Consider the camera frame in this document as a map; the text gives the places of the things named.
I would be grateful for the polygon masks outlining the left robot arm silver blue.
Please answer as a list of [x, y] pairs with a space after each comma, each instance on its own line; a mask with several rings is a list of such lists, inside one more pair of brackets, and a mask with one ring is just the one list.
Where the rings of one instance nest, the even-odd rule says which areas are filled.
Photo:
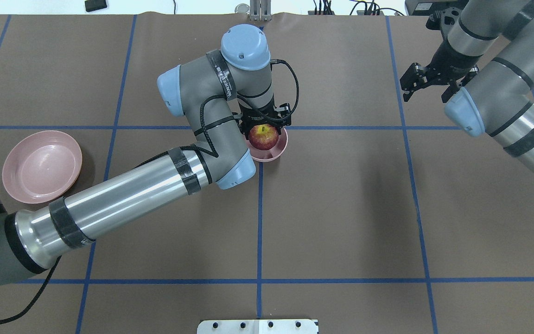
[[157, 78], [163, 102], [184, 116], [196, 142], [31, 212], [7, 213], [0, 201], [0, 285], [49, 270], [60, 256], [172, 201], [216, 184], [229, 189], [256, 168], [242, 135], [248, 113], [277, 123], [267, 38], [235, 25], [218, 50]]

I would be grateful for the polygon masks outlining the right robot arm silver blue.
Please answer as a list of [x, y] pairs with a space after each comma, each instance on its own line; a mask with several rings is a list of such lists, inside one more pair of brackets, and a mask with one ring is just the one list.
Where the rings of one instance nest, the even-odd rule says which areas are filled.
[[443, 40], [428, 65], [403, 74], [403, 100], [445, 85], [453, 123], [472, 137], [486, 133], [534, 173], [534, 0], [470, 0], [432, 13], [426, 26]]

